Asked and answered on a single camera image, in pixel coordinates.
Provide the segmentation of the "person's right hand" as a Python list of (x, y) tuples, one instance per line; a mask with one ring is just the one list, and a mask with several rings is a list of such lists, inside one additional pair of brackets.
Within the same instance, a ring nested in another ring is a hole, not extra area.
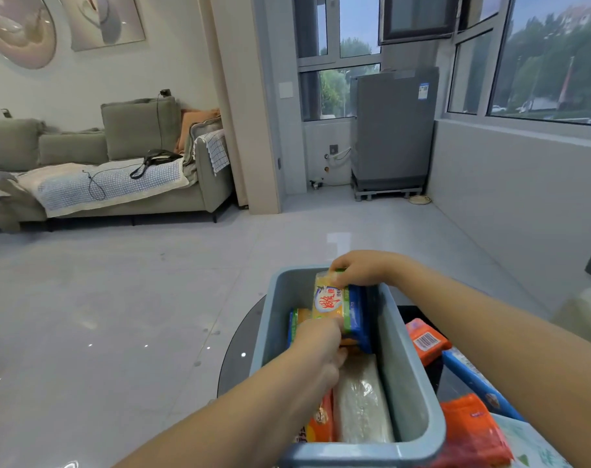
[(355, 250), (336, 258), (329, 268), (329, 275), (333, 283), (339, 287), (351, 284), (373, 286), (382, 283), (397, 287), (401, 279), (417, 264), (415, 260), (403, 254)]

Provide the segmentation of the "person's left hand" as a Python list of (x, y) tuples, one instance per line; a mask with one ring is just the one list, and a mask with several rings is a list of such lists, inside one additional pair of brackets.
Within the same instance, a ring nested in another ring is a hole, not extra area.
[(289, 348), (294, 356), (297, 395), (305, 407), (315, 406), (337, 383), (329, 383), (329, 363), (341, 347), (342, 325), (337, 318), (303, 322)]

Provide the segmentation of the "yellow and blue soap packet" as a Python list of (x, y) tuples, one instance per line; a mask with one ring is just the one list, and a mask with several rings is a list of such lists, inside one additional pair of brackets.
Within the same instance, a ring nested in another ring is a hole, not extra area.
[(334, 273), (328, 271), (317, 273), (314, 285), (312, 318), (340, 319), (342, 322), (341, 345), (358, 347), (360, 352), (371, 354), (366, 288), (353, 284), (336, 286)]

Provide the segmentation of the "person's right forearm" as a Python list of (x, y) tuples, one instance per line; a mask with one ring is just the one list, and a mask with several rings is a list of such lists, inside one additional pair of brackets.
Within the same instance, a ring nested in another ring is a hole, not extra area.
[(392, 281), (574, 468), (591, 468), (591, 343), (406, 256)]

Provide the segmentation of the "person's left forearm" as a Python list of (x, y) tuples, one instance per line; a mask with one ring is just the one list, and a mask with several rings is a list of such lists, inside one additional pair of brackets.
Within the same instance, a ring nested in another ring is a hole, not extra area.
[(337, 374), (290, 349), (112, 468), (271, 468)]

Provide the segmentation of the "white translucent packet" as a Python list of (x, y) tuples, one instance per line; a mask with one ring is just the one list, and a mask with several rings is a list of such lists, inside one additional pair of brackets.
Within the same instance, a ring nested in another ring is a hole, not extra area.
[(394, 443), (393, 426), (374, 354), (351, 354), (333, 388), (335, 437), (349, 444)]

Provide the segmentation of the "small yellow blue packet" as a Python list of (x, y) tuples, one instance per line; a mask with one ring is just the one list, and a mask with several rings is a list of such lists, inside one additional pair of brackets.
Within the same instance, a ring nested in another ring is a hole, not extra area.
[(312, 318), (312, 311), (307, 308), (293, 308), (289, 314), (287, 348), (290, 348), (297, 334), (301, 323)]

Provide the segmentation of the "grey-blue plastic bin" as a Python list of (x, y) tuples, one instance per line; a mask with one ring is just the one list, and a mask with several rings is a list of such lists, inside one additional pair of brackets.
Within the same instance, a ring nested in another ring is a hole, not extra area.
[[(312, 303), (314, 278), (323, 265), (284, 267), (270, 279), (260, 318), (250, 376), (287, 348), (292, 307)], [(372, 344), (393, 434), (386, 444), (291, 444), (274, 463), (279, 468), (417, 468), (436, 458), (446, 424), (437, 395), (385, 284), (367, 290)]]

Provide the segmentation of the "orange yellow snack packet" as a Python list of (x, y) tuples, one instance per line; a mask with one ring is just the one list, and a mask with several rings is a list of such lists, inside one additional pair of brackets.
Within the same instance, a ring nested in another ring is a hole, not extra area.
[(322, 402), (315, 411), (313, 417), (301, 428), (294, 438), (295, 443), (321, 442), (329, 443), (337, 441), (335, 429), (333, 391), (329, 390), (324, 395)]

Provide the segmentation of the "grey washing machine stand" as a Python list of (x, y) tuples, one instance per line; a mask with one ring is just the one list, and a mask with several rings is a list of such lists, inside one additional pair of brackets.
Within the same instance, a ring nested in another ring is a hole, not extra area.
[(365, 190), (352, 185), (354, 199), (356, 202), (371, 202), (375, 198), (386, 196), (399, 197), (409, 199), (412, 196), (421, 195), (423, 188), (401, 188), (401, 189), (385, 189), (385, 190)]

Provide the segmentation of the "small orange barcode packet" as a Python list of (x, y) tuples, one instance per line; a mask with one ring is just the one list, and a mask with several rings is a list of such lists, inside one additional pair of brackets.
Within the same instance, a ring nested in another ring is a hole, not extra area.
[(453, 347), (444, 335), (420, 318), (411, 320), (405, 327), (423, 367), (429, 366), (440, 358), (444, 351)]

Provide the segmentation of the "long blue packet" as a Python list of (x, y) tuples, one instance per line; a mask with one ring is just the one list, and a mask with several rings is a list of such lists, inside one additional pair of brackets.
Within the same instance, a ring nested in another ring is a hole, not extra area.
[(456, 347), (443, 351), (441, 356), (445, 367), (467, 385), (490, 412), (510, 419), (526, 421), (503, 394)]

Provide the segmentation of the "grey washing machine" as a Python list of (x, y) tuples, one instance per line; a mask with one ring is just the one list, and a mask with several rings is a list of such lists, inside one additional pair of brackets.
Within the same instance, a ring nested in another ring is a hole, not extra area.
[(423, 192), (430, 172), (438, 67), (384, 70), (350, 81), (355, 199)]

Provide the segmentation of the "large orange packet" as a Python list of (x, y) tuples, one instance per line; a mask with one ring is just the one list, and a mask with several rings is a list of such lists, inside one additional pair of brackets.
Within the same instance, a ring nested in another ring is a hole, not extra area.
[(506, 468), (513, 454), (486, 405), (475, 394), (440, 402), (446, 438), (427, 468)]

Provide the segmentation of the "grey-green sofa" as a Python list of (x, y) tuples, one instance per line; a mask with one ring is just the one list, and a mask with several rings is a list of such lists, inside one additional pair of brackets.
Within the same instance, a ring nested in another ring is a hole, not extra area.
[[(183, 165), (191, 163), (196, 165), (198, 180), (194, 185), (185, 188), (174, 189), (151, 198), (134, 201), (127, 204), (110, 206), (90, 212), (79, 212), (59, 218), (48, 218), (45, 209), (31, 210), (25, 206), (13, 204), (12, 208), (19, 216), (20, 226), (26, 223), (44, 223), (54, 219), (69, 220), (73, 218), (101, 218), (111, 216), (125, 216), (136, 218), (140, 215), (169, 214), (183, 212), (207, 212), (213, 215), (214, 222), (217, 221), (218, 209), (234, 193), (234, 180), (230, 165), (223, 169), (217, 176), (214, 176), (209, 158), (204, 155), (197, 160), (192, 158), (192, 144), (199, 135), (213, 132), (223, 128), (222, 118), (213, 118), (203, 123), (198, 123), (190, 128), (190, 137), (187, 139), (183, 156)], [(90, 128), (88, 130), (102, 130), (103, 128)], [(45, 124), (46, 133), (64, 133), (48, 128)]]

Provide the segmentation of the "white checkered towel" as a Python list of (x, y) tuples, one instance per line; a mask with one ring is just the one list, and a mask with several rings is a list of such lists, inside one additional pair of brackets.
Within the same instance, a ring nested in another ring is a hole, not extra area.
[(230, 165), (226, 136), (223, 128), (201, 134), (193, 141), (193, 160), (197, 160), (198, 157), (204, 155), (209, 158), (214, 176), (217, 176), (218, 173)]

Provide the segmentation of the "white green packet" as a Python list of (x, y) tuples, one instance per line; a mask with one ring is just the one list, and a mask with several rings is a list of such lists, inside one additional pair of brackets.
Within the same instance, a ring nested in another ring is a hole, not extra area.
[(492, 414), (513, 455), (505, 468), (572, 468), (530, 424)]

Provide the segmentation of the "tall grey-framed window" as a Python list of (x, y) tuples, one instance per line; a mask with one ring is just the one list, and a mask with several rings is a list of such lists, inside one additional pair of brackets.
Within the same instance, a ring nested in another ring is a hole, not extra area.
[(354, 116), (354, 77), (378, 73), (380, 0), (292, 0), (304, 122)]

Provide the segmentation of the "orange pillow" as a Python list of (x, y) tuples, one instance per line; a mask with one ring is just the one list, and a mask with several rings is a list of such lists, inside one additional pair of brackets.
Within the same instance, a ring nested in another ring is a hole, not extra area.
[(206, 120), (221, 117), (220, 109), (211, 110), (197, 110), (197, 109), (182, 109), (181, 110), (181, 132), (175, 144), (173, 152), (180, 154), (184, 150), (185, 143), (190, 137), (190, 128), (193, 125), (201, 124)]

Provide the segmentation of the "pale cream object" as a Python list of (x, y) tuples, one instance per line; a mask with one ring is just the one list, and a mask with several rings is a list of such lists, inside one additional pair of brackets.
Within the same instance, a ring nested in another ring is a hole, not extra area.
[(550, 322), (591, 343), (591, 288), (568, 299), (553, 314)]

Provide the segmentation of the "white blue checkered blanket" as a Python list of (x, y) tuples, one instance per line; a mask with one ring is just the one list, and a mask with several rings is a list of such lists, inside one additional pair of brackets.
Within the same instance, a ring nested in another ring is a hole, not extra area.
[(143, 159), (108, 162), (101, 165), (66, 163), (19, 173), (19, 184), (45, 209), (48, 218), (90, 212), (136, 202), (174, 189), (194, 185), (196, 165), (184, 160), (152, 166), (139, 180), (132, 180)]

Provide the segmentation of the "large grey-green back cushion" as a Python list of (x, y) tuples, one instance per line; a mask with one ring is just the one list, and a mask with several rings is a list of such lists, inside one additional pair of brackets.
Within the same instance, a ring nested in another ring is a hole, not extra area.
[(142, 158), (151, 150), (175, 150), (182, 117), (175, 97), (105, 103), (100, 109), (111, 162)]

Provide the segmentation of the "open window sash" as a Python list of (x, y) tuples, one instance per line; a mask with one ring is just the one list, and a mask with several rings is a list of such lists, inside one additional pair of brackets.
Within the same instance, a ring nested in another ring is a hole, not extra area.
[(450, 38), (461, 0), (379, 0), (378, 45)]

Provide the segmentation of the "wide grey-framed window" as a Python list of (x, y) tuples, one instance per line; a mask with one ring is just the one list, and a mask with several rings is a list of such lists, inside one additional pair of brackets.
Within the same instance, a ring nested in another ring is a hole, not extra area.
[(446, 113), (591, 126), (591, 0), (462, 0)]

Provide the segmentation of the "low grey-green cushion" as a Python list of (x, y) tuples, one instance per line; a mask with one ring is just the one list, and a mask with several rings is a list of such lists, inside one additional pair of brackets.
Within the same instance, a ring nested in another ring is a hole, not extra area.
[(102, 130), (46, 133), (39, 138), (39, 166), (66, 163), (99, 165), (109, 162)]

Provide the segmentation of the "wide grey-green cushion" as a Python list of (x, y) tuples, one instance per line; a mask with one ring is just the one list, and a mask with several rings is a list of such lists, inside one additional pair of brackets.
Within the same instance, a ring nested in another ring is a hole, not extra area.
[(38, 167), (39, 138), (45, 123), (33, 118), (0, 120), (0, 170), (27, 172)]

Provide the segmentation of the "rectangular wall painting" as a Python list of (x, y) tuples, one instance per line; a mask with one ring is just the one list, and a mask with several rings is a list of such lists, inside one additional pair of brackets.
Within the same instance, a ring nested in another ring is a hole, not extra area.
[(71, 31), (71, 48), (84, 52), (146, 39), (135, 0), (59, 0)]

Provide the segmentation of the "round wall art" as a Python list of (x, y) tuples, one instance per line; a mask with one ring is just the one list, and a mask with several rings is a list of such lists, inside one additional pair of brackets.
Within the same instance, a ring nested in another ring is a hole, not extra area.
[(18, 67), (39, 70), (55, 56), (57, 30), (44, 0), (0, 0), (0, 54)]

